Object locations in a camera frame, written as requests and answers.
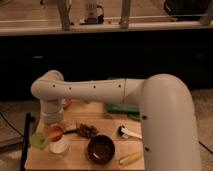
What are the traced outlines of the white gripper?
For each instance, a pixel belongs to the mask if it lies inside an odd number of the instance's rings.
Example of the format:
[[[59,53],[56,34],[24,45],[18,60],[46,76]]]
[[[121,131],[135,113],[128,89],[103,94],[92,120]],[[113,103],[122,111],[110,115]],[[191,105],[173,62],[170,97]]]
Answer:
[[[41,119],[44,124],[59,123],[63,120],[64,109],[61,100],[41,100]]]

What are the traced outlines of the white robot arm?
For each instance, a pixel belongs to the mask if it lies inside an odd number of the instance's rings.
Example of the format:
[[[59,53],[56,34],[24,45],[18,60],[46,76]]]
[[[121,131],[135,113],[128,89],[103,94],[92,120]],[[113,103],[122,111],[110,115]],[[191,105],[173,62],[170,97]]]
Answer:
[[[50,70],[31,85],[46,123],[63,118],[65,98],[137,106],[145,171],[202,171],[195,109],[185,83],[170,74],[147,79],[66,82]]]

